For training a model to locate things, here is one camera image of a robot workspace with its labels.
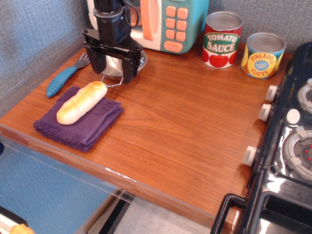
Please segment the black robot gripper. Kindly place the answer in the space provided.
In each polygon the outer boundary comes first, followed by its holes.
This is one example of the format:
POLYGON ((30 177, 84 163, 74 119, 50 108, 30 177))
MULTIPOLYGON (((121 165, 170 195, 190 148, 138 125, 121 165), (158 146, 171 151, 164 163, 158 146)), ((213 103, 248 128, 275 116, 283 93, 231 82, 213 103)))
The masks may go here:
POLYGON ((131 6, 94 6, 97 29, 85 29, 85 48, 95 73, 102 73, 106 56, 121 60, 123 79, 129 84, 136 76, 142 46, 131 37, 131 6))

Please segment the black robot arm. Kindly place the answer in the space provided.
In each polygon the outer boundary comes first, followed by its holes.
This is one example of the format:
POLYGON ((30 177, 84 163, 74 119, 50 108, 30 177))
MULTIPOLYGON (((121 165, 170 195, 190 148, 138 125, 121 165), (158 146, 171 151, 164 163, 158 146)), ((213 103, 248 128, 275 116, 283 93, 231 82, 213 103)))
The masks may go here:
POLYGON ((107 67, 106 57, 121 61, 124 83, 128 84, 137 76, 141 65, 143 49, 131 37, 130 8, 134 5, 128 0, 95 0, 93 14, 97 20, 97 29, 85 29, 85 48, 93 70, 100 74, 107 67))

